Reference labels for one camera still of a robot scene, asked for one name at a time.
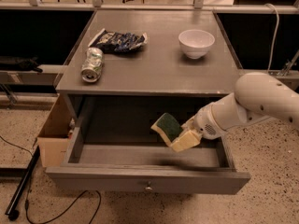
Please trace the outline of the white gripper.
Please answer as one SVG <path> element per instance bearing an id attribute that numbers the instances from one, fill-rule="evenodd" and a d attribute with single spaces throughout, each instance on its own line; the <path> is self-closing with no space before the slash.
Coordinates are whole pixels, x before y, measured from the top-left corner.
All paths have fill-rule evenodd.
<path id="1" fill-rule="evenodd" d="M 185 123 L 183 123 L 181 128 L 187 131 L 184 131 L 179 137 L 177 137 L 170 146 L 176 152 L 199 145 L 202 135 L 205 139 L 209 140 L 225 135 L 225 130 L 217 124 L 213 117 L 212 105 L 202 107 L 194 115 L 194 117 L 189 118 Z"/>

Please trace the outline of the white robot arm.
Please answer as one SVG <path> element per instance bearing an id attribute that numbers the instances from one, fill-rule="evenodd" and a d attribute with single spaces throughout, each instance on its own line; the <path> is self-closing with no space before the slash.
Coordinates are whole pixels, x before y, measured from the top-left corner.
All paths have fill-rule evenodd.
<path id="1" fill-rule="evenodd" d="M 270 118 L 299 129 L 299 94 L 267 74 L 248 73 L 237 80 L 233 93 L 202 107 L 184 123 L 169 146 L 180 152 L 199 145 L 202 138 L 216 139 L 234 127 Z"/>

